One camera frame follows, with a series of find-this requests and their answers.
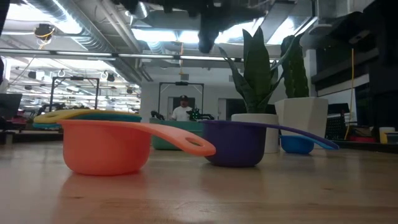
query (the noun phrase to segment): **green object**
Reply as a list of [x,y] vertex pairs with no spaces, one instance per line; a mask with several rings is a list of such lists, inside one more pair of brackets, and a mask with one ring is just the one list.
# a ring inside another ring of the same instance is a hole
[[248,31],[243,30],[243,39],[243,76],[226,52],[221,47],[219,49],[232,70],[235,89],[243,97],[247,112],[265,113],[272,93],[283,78],[283,74],[279,79],[277,78],[277,68],[289,55],[291,46],[287,48],[286,54],[270,67],[262,29],[259,27],[253,37]]
[[[108,113],[93,113],[93,114],[81,114],[70,119],[83,119],[83,120],[94,120],[94,121],[124,121],[124,122],[141,122],[141,117],[133,114],[108,114]],[[33,123],[35,128],[61,128],[61,124],[57,123]]]
[[[151,118],[149,120],[150,123],[152,124],[163,124],[167,126],[172,126],[180,129],[184,129],[186,131],[189,131],[193,134],[196,134],[197,136],[202,135],[203,131],[203,125],[199,122],[193,122],[193,121],[161,121],[157,118]],[[152,146],[155,149],[160,149],[160,150],[180,150],[178,147],[174,146],[173,144],[169,143],[168,141],[159,138],[157,136],[152,136]]]
[[141,116],[133,114],[111,114],[111,113],[93,113],[81,114],[71,119],[84,119],[95,121],[126,121],[126,122],[141,122]]
[[280,46],[280,56],[286,54],[288,47],[291,48],[288,57],[282,63],[283,76],[285,78],[284,84],[288,98],[309,97],[308,80],[305,74],[300,38],[301,36],[297,38],[294,35],[287,36]]

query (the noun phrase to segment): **desk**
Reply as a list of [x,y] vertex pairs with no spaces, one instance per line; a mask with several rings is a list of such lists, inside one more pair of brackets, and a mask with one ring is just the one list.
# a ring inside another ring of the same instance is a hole
[[72,173],[62,143],[0,148],[1,223],[397,223],[398,155],[314,150],[215,167],[152,151],[133,175]]

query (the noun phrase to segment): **handle hole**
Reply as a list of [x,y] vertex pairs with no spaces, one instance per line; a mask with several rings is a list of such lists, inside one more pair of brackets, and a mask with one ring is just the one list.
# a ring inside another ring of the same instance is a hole
[[187,137],[187,138],[185,138],[185,140],[187,140],[188,142],[190,142],[191,144],[194,144],[194,145],[196,145],[196,146],[203,146],[200,142],[198,142],[196,139],[194,139],[194,138],[190,138],[190,137]]

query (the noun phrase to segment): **cap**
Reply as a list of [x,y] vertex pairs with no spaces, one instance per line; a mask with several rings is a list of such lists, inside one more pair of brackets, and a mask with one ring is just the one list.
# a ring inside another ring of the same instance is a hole
[[188,97],[185,95],[180,96],[180,101],[188,101]]

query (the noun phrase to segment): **orange measuring cup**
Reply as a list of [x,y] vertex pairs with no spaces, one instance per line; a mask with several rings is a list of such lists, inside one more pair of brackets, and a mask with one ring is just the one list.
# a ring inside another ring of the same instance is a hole
[[154,134],[183,151],[211,156],[215,147],[188,131],[161,124],[66,119],[63,159],[73,171],[86,175],[119,175],[139,170],[148,160]]

